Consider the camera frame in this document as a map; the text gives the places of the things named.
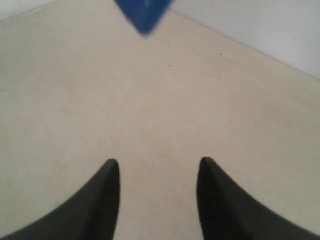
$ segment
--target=blue object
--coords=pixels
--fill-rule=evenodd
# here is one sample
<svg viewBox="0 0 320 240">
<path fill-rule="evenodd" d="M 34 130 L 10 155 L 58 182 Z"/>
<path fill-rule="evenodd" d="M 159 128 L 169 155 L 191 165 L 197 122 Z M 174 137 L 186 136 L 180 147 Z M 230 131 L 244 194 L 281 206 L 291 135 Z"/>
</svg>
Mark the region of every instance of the blue object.
<svg viewBox="0 0 320 240">
<path fill-rule="evenodd" d="M 141 34 L 150 33 L 172 0 L 115 0 L 124 15 Z"/>
</svg>

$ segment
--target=wall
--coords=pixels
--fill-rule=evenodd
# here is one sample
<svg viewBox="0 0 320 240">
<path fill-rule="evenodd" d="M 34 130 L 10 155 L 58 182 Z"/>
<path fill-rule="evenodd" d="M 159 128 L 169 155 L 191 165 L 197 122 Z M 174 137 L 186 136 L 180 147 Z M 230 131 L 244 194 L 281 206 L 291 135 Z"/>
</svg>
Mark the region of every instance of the wall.
<svg viewBox="0 0 320 240">
<path fill-rule="evenodd" d="M 0 21 L 54 0 L 0 0 Z"/>
<path fill-rule="evenodd" d="M 320 78 L 320 0 L 176 0 L 173 7 Z"/>
</svg>

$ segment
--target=white wall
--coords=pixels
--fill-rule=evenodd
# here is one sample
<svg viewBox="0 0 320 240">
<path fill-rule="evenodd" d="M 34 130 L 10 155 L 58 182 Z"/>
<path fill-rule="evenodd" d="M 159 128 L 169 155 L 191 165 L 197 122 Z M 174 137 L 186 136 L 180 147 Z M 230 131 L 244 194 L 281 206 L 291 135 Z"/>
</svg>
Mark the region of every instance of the white wall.
<svg viewBox="0 0 320 240">
<path fill-rule="evenodd" d="M 0 0 L 0 21 L 54 0 Z"/>
<path fill-rule="evenodd" d="M 320 0 L 176 0 L 173 7 L 320 78 Z"/>
</svg>

